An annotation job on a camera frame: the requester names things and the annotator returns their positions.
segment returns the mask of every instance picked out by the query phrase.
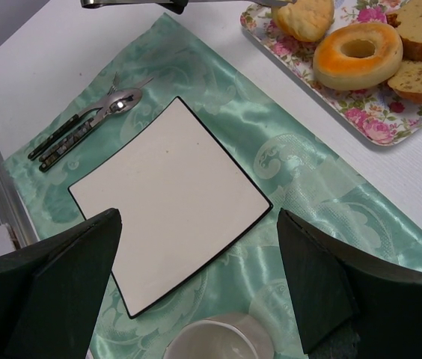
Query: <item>cup rim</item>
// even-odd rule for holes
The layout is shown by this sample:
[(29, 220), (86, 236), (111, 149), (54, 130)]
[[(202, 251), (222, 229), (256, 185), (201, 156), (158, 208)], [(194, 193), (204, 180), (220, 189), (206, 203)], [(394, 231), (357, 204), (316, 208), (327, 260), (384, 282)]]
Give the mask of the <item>cup rim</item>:
[(202, 327), (203, 325), (217, 325), (219, 327), (224, 327), (224, 328), (231, 330), (232, 332), (238, 334), (239, 338), (244, 340), (244, 342), (251, 349), (253, 356), (254, 356), (254, 358), (252, 358), (252, 359), (258, 358), (257, 351), (256, 351), (256, 348), (254, 347), (254, 344), (252, 343), (252, 341), (250, 341), (245, 336), (245, 334), (242, 331), (240, 331), (240, 329), (238, 327), (236, 327), (232, 324), (220, 322), (220, 321), (213, 320), (213, 319), (202, 319), (202, 320), (198, 320), (196, 322), (190, 323), (190, 324), (184, 326), (183, 329), (181, 329), (181, 331), (178, 333), (178, 335), (166, 346), (165, 354), (163, 356), (163, 359), (170, 359), (170, 357), (169, 357), (170, 352), (168, 350), (173, 343), (175, 343), (179, 338), (181, 338), (188, 331), (192, 331), (192, 330), (196, 329), (196, 327)]

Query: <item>bagel hole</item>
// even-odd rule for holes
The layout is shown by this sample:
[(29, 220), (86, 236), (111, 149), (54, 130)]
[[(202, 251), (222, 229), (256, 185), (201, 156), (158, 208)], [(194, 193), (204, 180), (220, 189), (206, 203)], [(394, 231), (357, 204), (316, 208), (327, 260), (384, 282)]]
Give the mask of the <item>bagel hole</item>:
[(376, 52), (376, 46), (367, 40), (353, 40), (344, 43), (340, 50), (348, 58), (369, 58)]

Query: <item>green tablecloth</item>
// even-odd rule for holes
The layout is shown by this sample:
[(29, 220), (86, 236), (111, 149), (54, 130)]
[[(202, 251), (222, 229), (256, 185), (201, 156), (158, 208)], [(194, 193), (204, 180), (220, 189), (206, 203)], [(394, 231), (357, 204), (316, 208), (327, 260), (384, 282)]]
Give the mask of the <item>green tablecloth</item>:
[[(121, 87), (154, 76), (143, 100), (131, 112), (104, 123), (50, 172), (39, 172), (37, 163), (26, 158), (31, 148), (102, 96), (116, 71)], [(83, 220), (69, 185), (116, 153), (175, 96), (195, 111), (275, 207), (218, 260), (135, 320), (126, 315), (110, 280), (91, 342), (95, 359), (160, 358), (184, 325), (230, 311), (250, 313), (267, 328), (276, 358), (303, 358), (278, 248), (281, 207), (357, 248), (422, 271), (422, 231), (246, 77), (166, 15), (5, 162), (41, 239)], [(317, 104), (310, 98), (307, 105)]]

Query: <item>silverware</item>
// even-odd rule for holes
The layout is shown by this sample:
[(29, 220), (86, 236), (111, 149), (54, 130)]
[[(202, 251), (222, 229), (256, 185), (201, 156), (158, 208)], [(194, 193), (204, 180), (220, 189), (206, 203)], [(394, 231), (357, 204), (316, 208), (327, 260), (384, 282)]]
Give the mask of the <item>silverware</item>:
[(145, 79), (128, 90), (118, 90), (108, 97), (108, 101), (97, 114), (74, 129), (67, 137), (50, 148), (40, 157), (42, 162), (39, 169), (47, 172), (57, 161), (69, 153), (79, 142), (92, 133), (104, 120), (113, 114), (122, 114), (134, 108), (143, 97), (140, 89), (153, 78)]
[(100, 110), (101, 108), (103, 108), (103, 106), (108, 101), (108, 96), (116, 91), (119, 83), (120, 83), (120, 76), (118, 72), (116, 72), (114, 74), (111, 87), (109, 88), (108, 93), (105, 96), (103, 96), (101, 99), (99, 99), (95, 103), (92, 103), (87, 108), (82, 109), (77, 114), (74, 114), (68, 121), (63, 123), (56, 131), (54, 131), (45, 141), (43, 141), (34, 150), (32, 150), (28, 154), (28, 158), (33, 161), (41, 153), (46, 151), (46, 149), (50, 147), (53, 144), (53, 142), (55, 142), (57, 139), (63, 136), (66, 132), (70, 131), (73, 127), (75, 127), (84, 116), (86, 116), (92, 111)]
[[(111, 5), (126, 5), (126, 4), (170, 4), (178, 5), (185, 7), (188, 2), (226, 2), (226, 1), (235, 1), (235, 0), (80, 0), (82, 7), (87, 9), (96, 9), (102, 6), (111, 6)], [(289, 1), (284, 0), (249, 0), (256, 4), (260, 4), (265, 7), (283, 7), (288, 5)], [(291, 3), (295, 4), (298, 0), (292, 0)]]

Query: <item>bagel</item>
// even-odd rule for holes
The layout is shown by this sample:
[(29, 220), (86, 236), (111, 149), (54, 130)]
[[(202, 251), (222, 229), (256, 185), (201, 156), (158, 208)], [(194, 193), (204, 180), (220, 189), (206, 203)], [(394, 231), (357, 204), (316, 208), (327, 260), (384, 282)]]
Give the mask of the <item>bagel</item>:
[(403, 59), (396, 29), (381, 22), (348, 25), (332, 32), (316, 48), (316, 80), (334, 90), (371, 88), (392, 77)]
[(285, 34), (299, 41), (320, 40), (334, 20), (334, 0), (298, 0), (271, 9), (272, 19)]

